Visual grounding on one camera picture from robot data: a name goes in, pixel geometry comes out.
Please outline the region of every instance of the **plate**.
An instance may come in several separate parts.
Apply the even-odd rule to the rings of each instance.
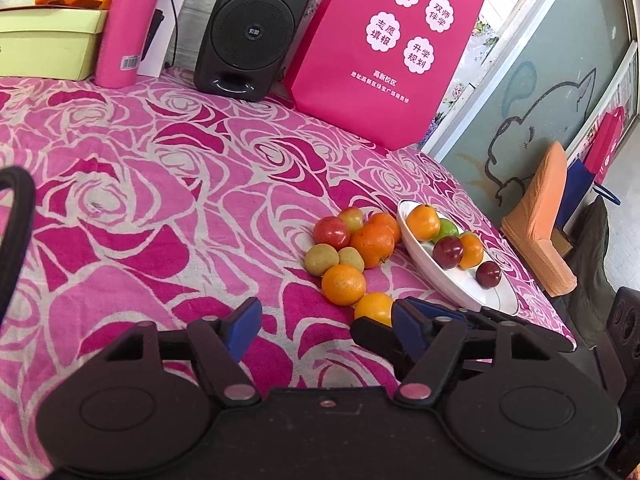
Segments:
[[[433,285],[439,293],[448,298],[454,305],[475,310],[478,312],[482,306],[488,306],[494,310],[498,310],[510,316],[515,316],[518,311],[518,298],[507,277],[503,274],[500,283],[494,288],[482,288],[476,282],[476,269],[463,270],[459,267],[454,269],[443,269],[431,257],[433,252],[433,243],[419,242],[412,235],[406,226],[405,219],[409,213],[416,207],[421,205],[420,202],[414,200],[402,200],[398,204],[398,223],[402,232],[402,241],[404,246],[414,261],[421,275]],[[446,213],[438,211],[440,218],[451,220],[460,232],[465,231],[456,224],[453,219],[448,217]],[[483,262],[492,260],[491,256],[484,248]]]

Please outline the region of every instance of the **pink thermos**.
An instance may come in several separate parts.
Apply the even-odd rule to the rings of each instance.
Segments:
[[[95,69],[95,83],[123,88],[136,82],[158,0],[113,0]]]

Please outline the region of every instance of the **green lime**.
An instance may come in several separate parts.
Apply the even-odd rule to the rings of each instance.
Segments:
[[[447,220],[446,218],[440,219],[440,231],[438,231],[438,235],[431,240],[433,243],[436,243],[441,238],[445,236],[458,236],[458,228],[454,225],[451,220]]]

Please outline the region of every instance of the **gray fabric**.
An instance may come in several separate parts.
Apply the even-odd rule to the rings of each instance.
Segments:
[[[604,332],[616,297],[604,271],[609,222],[601,196],[582,211],[572,235],[574,250],[566,262],[578,279],[578,285],[569,294],[555,298],[552,304],[578,339],[578,344],[584,343],[590,348]]]

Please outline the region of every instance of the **white tile floor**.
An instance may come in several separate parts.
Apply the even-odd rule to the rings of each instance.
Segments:
[[[640,126],[622,145],[604,184],[622,201],[607,203],[609,251],[605,270],[614,290],[629,286],[640,290]]]

